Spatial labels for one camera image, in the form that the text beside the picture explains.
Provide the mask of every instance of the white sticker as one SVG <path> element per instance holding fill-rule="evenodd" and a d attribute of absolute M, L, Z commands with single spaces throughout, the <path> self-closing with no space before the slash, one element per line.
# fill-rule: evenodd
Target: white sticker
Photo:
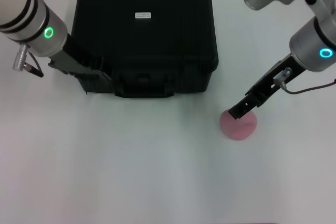
<path fill-rule="evenodd" d="M 135 18 L 152 18 L 151 13 L 135 13 Z"/>

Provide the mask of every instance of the metal connector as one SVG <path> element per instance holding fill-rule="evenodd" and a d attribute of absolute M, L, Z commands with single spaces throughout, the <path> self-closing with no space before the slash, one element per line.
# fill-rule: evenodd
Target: metal connector
<path fill-rule="evenodd" d="M 16 58 L 15 58 L 14 65 L 13 65 L 13 69 L 15 71 L 19 71 L 19 72 L 23 71 L 23 68 L 26 63 L 27 51 L 28 51 L 28 46 L 26 44 L 21 44 L 20 50 L 16 54 Z"/>
<path fill-rule="evenodd" d="M 293 70 L 291 68 L 285 68 L 280 74 L 275 76 L 274 84 L 280 87 L 286 87 L 285 81 L 292 75 Z"/>

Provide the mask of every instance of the green led ring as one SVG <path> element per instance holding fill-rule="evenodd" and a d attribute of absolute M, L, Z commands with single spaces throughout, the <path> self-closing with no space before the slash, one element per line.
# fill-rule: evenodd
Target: green led ring
<path fill-rule="evenodd" d="M 50 39 L 52 36 L 54 35 L 54 30 L 51 27 L 48 27 L 47 29 L 44 30 L 44 37 L 46 37 L 47 39 Z"/>

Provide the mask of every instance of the blue led ring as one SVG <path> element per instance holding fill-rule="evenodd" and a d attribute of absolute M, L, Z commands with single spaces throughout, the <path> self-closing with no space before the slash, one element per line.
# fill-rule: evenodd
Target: blue led ring
<path fill-rule="evenodd" d="M 331 51 L 329 48 L 323 48 L 320 51 L 320 56 L 322 58 L 330 58 L 333 54 L 334 54 L 333 51 Z"/>

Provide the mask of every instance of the black carrying case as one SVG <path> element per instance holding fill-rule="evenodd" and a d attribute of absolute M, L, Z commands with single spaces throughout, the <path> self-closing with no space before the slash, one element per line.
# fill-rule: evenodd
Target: black carrying case
<path fill-rule="evenodd" d="M 218 66 L 212 0 L 78 0 L 72 36 L 111 69 L 75 75 L 86 92 L 203 92 Z"/>

